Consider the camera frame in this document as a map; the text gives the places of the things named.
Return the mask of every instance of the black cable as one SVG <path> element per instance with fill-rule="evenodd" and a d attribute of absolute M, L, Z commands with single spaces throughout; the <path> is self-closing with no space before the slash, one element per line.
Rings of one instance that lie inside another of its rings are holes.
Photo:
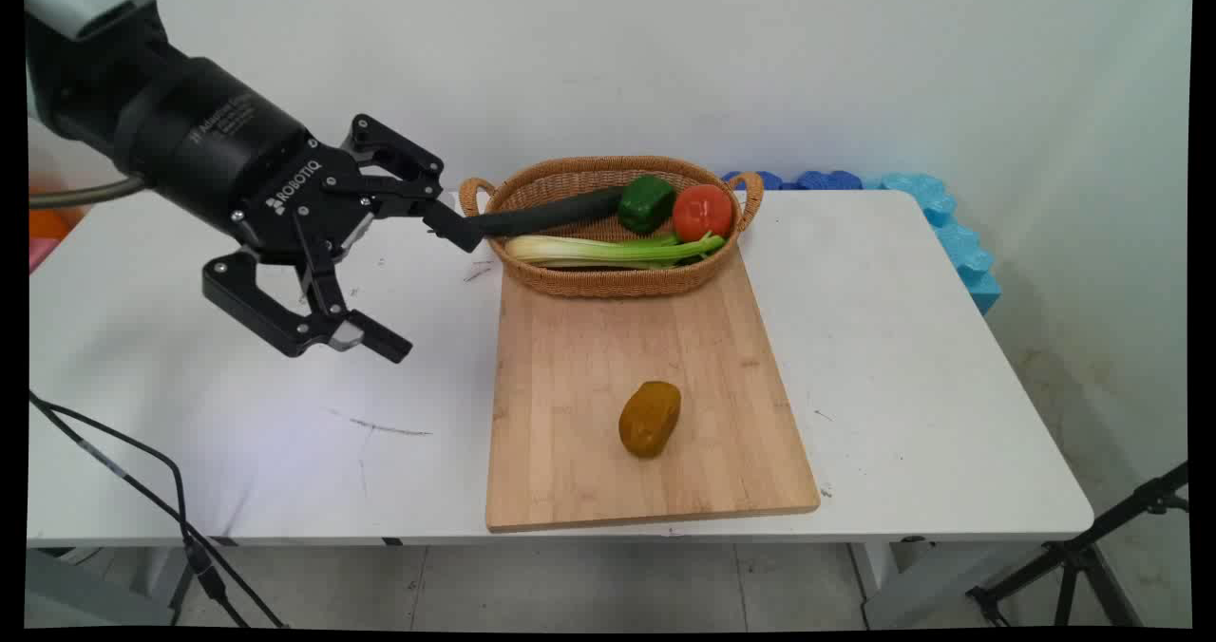
<path fill-rule="evenodd" d="M 92 205 L 105 201 L 114 201 L 117 197 L 130 196 L 147 188 L 147 182 L 140 175 L 117 180 L 113 184 L 103 184 L 90 188 L 74 188 L 73 191 L 57 191 L 55 193 L 30 193 L 30 210 L 52 210 L 56 208 L 75 208 L 75 205 Z"/>
<path fill-rule="evenodd" d="M 152 449 L 152 447 L 148 447 L 147 445 L 140 443 L 139 440 L 135 440 L 130 435 L 125 435 L 123 433 L 119 433 L 119 432 L 109 428 L 108 426 L 98 422 L 98 421 L 90 419 L 89 417 L 84 416 L 83 413 L 74 412 L 74 411 L 72 411 L 72 410 L 69 410 L 67 407 L 63 407 L 61 405 L 56 405 L 55 402 L 47 402 L 47 400 L 43 400 L 41 396 L 34 395 L 33 390 L 29 392 L 29 400 L 30 400 L 30 402 L 34 402 L 35 407 L 38 407 L 39 410 L 41 410 L 43 407 L 45 407 L 47 410 L 51 410 L 52 412 L 57 412 L 57 413 L 63 415 L 64 417 L 75 419 L 75 421 L 80 422 L 80 423 L 83 423 L 85 426 L 91 426 L 92 428 L 96 428 L 97 430 L 100 430 L 100 432 L 102 432 L 102 433 L 105 433 L 107 435 L 113 435 L 114 438 L 122 440 L 123 443 L 125 443 L 125 444 L 128 444 L 128 445 L 130 445 L 133 447 L 136 447 L 140 451 L 147 452 L 148 455 L 152 455 L 157 460 L 161 460 L 162 462 L 164 462 L 164 464 L 167 467 L 169 467 L 169 471 L 173 472 L 173 483 L 174 483 L 174 486 L 175 486 L 175 489 L 178 491 L 178 513 L 181 516 L 181 519 L 178 523 L 179 523 L 179 525 L 181 528 L 181 539 L 182 540 L 190 540 L 190 534 L 186 533 L 186 491 L 182 490 L 182 485 L 181 485 L 181 471 L 178 468 L 178 464 L 175 464 L 173 460 L 170 460 L 169 457 L 164 456 L 159 451 L 157 451 L 157 450 Z M 69 430 L 72 430 L 71 428 L 66 428 L 66 426 L 67 424 L 61 426 L 60 430 L 63 430 L 63 433 L 68 433 Z M 72 438 L 73 435 L 75 437 L 75 438 L 73 438 L 73 441 L 75 444 L 78 444 L 78 445 L 81 445 L 83 438 L 80 438 L 80 435 L 77 434 L 74 430 L 72 430 L 72 433 L 68 433 L 68 438 Z"/>
<path fill-rule="evenodd" d="M 229 576 L 241 587 L 241 590 L 246 592 L 246 595 L 249 596 L 250 599 L 253 599 L 253 603 L 255 603 L 257 607 L 260 608 L 261 613 L 264 613 L 266 618 L 270 619 L 271 623 L 277 625 L 277 627 L 288 627 L 287 624 L 285 624 L 278 616 L 275 615 L 274 612 L 270 610 L 270 607 L 268 607 L 266 603 L 263 602 L 261 597 L 259 597 L 258 593 L 253 591 L 253 587 L 250 587 L 244 581 L 244 579 L 236 573 L 236 569 L 233 569 L 232 565 L 227 563 L 227 559 L 225 559 L 224 556 L 220 554 L 219 550 L 216 550 L 216 547 L 214 547 L 210 544 L 207 536 L 199 533 L 199 530 L 195 528 L 195 525 L 192 525 L 191 522 L 186 520 L 186 517 L 184 516 L 186 502 L 185 502 L 185 492 L 182 491 L 181 488 L 181 473 L 178 469 L 178 464 L 175 464 L 173 460 L 125 434 L 122 434 L 100 422 L 96 422 L 84 415 L 80 415 L 79 412 L 73 412 L 67 407 L 56 405 L 54 402 L 49 402 L 47 400 L 43 400 L 41 396 L 34 395 L 33 390 L 29 392 L 29 400 L 30 404 L 34 404 L 35 407 L 38 407 L 39 411 L 43 412 L 43 416 L 47 417 L 47 419 L 52 422 L 52 424 L 55 424 L 57 429 L 63 432 L 63 434 L 67 435 L 73 443 L 78 444 L 86 452 L 92 455 L 94 458 L 105 464 L 111 472 L 114 473 L 114 475 L 125 480 L 128 485 L 137 490 L 141 495 L 143 495 L 148 500 L 152 500 L 152 503 L 156 503 L 157 507 L 161 507 L 162 511 L 164 511 L 167 514 L 173 517 L 174 520 L 178 522 L 179 526 L 182 530 L 182 541 L 185 542 L 186 546 L 186 558 L 187 561 L 190 561 L 190 564 L 195 569 L 195 574 L 198 578 L 199 584 L 203 586 L 203 590 L 207 591 L 209 598 L 216 599 L 216 602 L 219 602 L 220 606 L 224 606 L 224 603 L 227 602 L 227 597 L 224 593 L 225 592 L 224 581 L 219 578 L 219 574 L 215 573 L 215 570 L 212 568 L 208 554 L 215 558 L 215 561 L 220 564 L 220 567 L 223 567 L 225 571 L 227 571 Z M 181 513 L 175 512 L 173 507 L 165 503 L 165 501 L 162 500 L 159 496 L 157 496 L 156 492 L 148 490 L 148 488 L 145 486 L 143 483 L 140 483 L 139 480 L 133 478 L 130 474 L 125 472 L 125 469 L 123 469 L 122 467 L 116 464 L 112 460 L 109 460 L 109 457 L 106 456 L 103 451 L 97 450 L 86 439 L 81 438 L 80 434 L 72 430 L 72 427 L 64 423 L 63 419 L 55 416 L 55 412 L 64 413 L 64 416 L 67 417 L 83 422 L 84 424 L 91 426 L 97 430 L 101 430 L 109 435 L 113 435 L 114 438 L 118 438 L 123 443 L 128 443 L 135 447 L 139 447 L 140 450 L 152 456 L 156 456 L 158 460 L 168 464 L 174 474 L 174 480 L 178 489 L 178 503 L 179 507 L 181 507 Z M 203 550 L 206 550 L 204 552 L 198 551 L 199 545 L 203 547 Z M 238 615 L 232 620 L 236 621 L 237 625 L 243 624 L 243 620 L 240 620 Z"/>
<path fill-rule="evenodd" d="M 232 608 L 232 602 L 229 602 L 227 599 L 220 599 L 220 606 L 224 607 L 224 610 L 229 613 L 229 616 L 231 616 L 232 620 L 236 621 L 237 627 L 249 627 L 249 624 L 244 623 L 244 619 L 241 618 L 241 615 L 236 613 L 236 609 Z"/>

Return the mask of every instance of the gray floor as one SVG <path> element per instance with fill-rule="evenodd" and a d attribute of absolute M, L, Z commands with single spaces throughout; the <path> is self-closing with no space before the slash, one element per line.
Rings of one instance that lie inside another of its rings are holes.
<path fill-rule="evenodd" d="M 85 568 L 134 576 L 130 550 Z M 843 545 L 519 544 L 445 547 L 229 547 L 225 557 L 297 629 L 685 632 L 863 630 L 862 596 Z M 900 559 L 913 558 L 907 553 Z M 1003 604 L 1017 625 L 1051 624 L 1059 576 Z M 229 582 L 255 626 L 268 621 Z M 1107 625 L 1082 579 L 1073 623 Z M 27 626 L 54 625 L 34 623 Z M 230 626 L 191 586 L 179 625 Z M 911 627 L 981 627 L 966 597 Z"/>

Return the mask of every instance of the table leg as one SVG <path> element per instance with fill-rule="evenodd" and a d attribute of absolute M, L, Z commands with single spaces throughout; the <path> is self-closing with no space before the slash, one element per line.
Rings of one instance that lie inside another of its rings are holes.
<path fill-rule="evenodd" d="M 900 574 L 889 542 L 852 542 L 849 545 L 857 576 L 866 597 L 873 597 L 888 580 Z"/>
<path fill-rule="evenodd" d="M 1038 542 L 939 542 L 902 573 L 888 575 L 869 595 L 862 604 L 869 629 L 914 623 L 942 599 L 964 595 L 1038 547 Z"/>

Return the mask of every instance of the orange object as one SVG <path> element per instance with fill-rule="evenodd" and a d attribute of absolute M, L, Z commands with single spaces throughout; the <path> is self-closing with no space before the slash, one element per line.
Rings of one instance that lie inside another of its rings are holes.
<path fill-rule="evenodd" d="M 29 212 L 29 236 L 30 238 L 54 238 L 63 241 L 72 227 L 58 214 L 57 210 L 30 210 Z"/>
<path fill-rule="evenodd" d="M 713 184 L 683 188 L 671 210 L 676 236 L 685 243 L 699 241 L 700 236 L 710 231 L 726 238 L 731 235 L 731 218 L 734 214 L 731 201 L 732 197 Z"/>
<path fill-rule="evenodd" d="M 617 428 L 634 455 L 655 457 L 680 421 L 680 389 L 665 381 L 648 381 L 630 396 Z"/>

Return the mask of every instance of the floor tile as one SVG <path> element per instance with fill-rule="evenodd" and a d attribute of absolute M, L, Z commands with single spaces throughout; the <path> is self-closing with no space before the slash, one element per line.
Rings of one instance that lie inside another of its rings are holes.
<path fill-rule="evenodd" d="M 409 630 L 422 547 L 221 547 L 221 553 L 294 629 Z M 229 598 L 254 627 L 270 621 L 225 578 Z M 178 625 L 231 626 L 192 582 Z"/>
<path fill-rule="evenodd" d="M 430 547 L 413 630 L 742 631 L 731 545 Z"/>
<path fill-rule="evenodd" d="M 845 545 L 739 544 L 748 630 L 865 630 Z"/>

